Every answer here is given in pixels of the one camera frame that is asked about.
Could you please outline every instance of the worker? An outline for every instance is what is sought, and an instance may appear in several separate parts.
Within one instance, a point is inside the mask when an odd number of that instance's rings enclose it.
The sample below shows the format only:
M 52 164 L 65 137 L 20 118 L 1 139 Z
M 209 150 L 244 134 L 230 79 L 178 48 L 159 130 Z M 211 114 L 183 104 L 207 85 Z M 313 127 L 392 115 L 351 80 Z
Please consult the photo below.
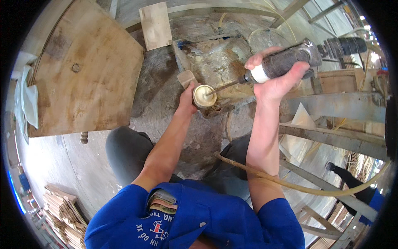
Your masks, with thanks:
M 252 70 L 280 49 L 252 56 L 245 68 Z M 287 74 L 255 84 L 252 133 L 233 140 L 221 154 L 278 179 L 279 105 L 308 69 L 308 63 L 296 62 Z M 127 126 L 110 132 L 105 150 L 123 188 L 90 221 L 87 248 L 305 248 L 280 185 L 220 162 L 203 181 L 173 174 L 197 112 L 193 89 L 191 82 L 155 145 Z
M 354 187 L 357 187 L 357 186 L 363 184 L 363 182 L 361 182 L 360 180 L 357 180 L 348 170 L 342 169 L 342 168 L 336 166 L 332 162 L 327 162 L 326 163 L 326 169 L 329 170 L 329 171 L 335 172 L 343 180 L 343 182 L 345 182 L 347 184 L 347 186 L 349 188 L 354 188 Z M 371 208 L 373 208 L 377 212 L 380 211 L 381 206 L 382 206 L 383 201 L 384 201 L 384 196 L 382 196 L 380 194 L 380 191 L 378 191 L 377 188 L 367 187 L 364 190 L 362 190 L 362 191 L 360 191 L 358 193 L 355 193 L 354 195 L 355 195 L 355 197 L 358 200 L 361 200 L 364 203 L 368 204 Z M 354 209 L 349 207 L 344 202 L 342 202 L 342 203 L 345 206 L 345 208 L 347 208 L 348 212 L 352 216 L 355 216 L 357 214 L 357 211 L 355 211 Z M 359 222 L 361 222 L 361 223 L 363 223 L 365 225 L 372 225 L 373 224 L 373 222 L 371 222 L 370 220 L 368 220 L 364 216 L 361 216 L 359 218 Z

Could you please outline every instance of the concrete floor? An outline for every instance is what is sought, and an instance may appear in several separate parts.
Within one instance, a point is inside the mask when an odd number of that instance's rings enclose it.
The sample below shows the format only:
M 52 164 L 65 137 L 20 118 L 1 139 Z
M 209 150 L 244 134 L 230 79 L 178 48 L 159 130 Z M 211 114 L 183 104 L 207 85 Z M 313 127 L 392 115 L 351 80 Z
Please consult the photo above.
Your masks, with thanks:
M 147 1 L 122 1 L 119 0 L 116 20 L 120 23 L 139 17 L 138 9 L 156 2 Z M 277 7 L 283 9 L 292 0 L 273 1 Z M 318 0 L 322 9 L 331 6 L 331 0 Z M 168 1 L 168 6 L 187 4 L 186 1 Z M 305 5 L 311 16 L 320 12 L 313 0 Z M 218 35 L 218 20 L 221 14 L 208 16 L 188 16 L 170 20 L 173 39 L 204 38 Z M 341 35 L 352 30 L 349 21 L 341 10 L 336 10 L 328 15 L 330 23 Z M 244 36 L 258 28 L 270 25 L 271 18 L 264 18 L 246 14 L 228 14 L 223 24 L 224 33 L 239 30 Z M 328 27 L 328 23 L 320 20 L 319 23 Z M 288 23 L 291 25 L 297 40 L 308 37 L 315 43 L 321 43 L 330 35 L 308 24 L 308 18 L 302 10 L 292 16 Z M 276 32 L 290 43 L 294 39 L 286 24 L 281 25 Z M 142 31 L 132 34 L 144 46 Z M 324 63 L 319 71 L 338 69 L 336 63 Z M 166 48 L 159 48 L 145 53 L 144 64 L 141 70 L 137 92 L 131 112 L 130 127 L 137 131 L 146 132 L 153 142 L 157 142 L 178 105 L 178 97 L 183 88 L 177 81 L 178 68 L 173 53 Z M 309 81 L 303 81 L 300 87 L 289 93 L 290 96 L 313 94 Z M 239 137 L 250 132 L 254 117 L 254 103 L 236 109 L 231 114 L 231 137 Z M 50 182 L 56 184 L 61 190 L 76 195 L 78 205 L 83 215 L 91 219 L 94 214 L 120 189 L 105 155 L 105 140 L 109 131 L 90 132 L 88 144 L 80 143 L 80 134 L 66 134 L 59 136 L 38 137 L 29 139 L 27 144 L 21 134 L 17 133 L 18 151 L 26 175 L 30 181 L 32 191 L 43 205 L 42 194 L 44 186 Z M 182 178 L 200 179 L 206 170 L 211 167 L 215 158 L 213 153 L 222 150 L 228 144 L 226 134 L 226 114 L 206 120 L 194 114 L 184 143 L 181 158 L 176 173 Z M 305 161 L 301 167 L 322 177 L 324 180 L 339 186 L 340 180 L 335 174 L 325 171 L 324 165 L 328 160 L 337 165 L 344 165 L 342 149 L 333 150 L 331 146 L 322 145 L 314 158 Z M 280 176 L 283 177 L 287 170 L 281 167 Z M 291 173 L 287 181 L 307 187 L 313 184 Z M 286 198 L 295 212 L 304 205 L 309 205 L 322 216 L 332 209 L 336 199 L 303 194 L 295 190 L 284 189 Z M 320 227 L 315 221 L 309 223 Z M 309 245 L 316 236 L 305 233 L 306 244 Z

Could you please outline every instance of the dark gray pants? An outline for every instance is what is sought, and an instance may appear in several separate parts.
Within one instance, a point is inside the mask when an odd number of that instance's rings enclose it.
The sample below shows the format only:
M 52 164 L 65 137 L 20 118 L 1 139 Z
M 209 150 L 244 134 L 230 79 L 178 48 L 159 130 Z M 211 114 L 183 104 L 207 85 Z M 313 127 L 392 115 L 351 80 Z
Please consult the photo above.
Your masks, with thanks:
M 250 134 L 233 140 L 221 155 L 241 164 L 246 163 Z M 137 132 L 127 126 L 113 129 L 106 139 L 106 156 L 116 179 L 125 187 L 137 178 L 145 160 L 154 145 L 144 132 Z M 181 180 L 174 175 L 170 182 Z M 239 196 L 251 203 L 246 171 L 217 160 L 202 180 L 221 194 Z

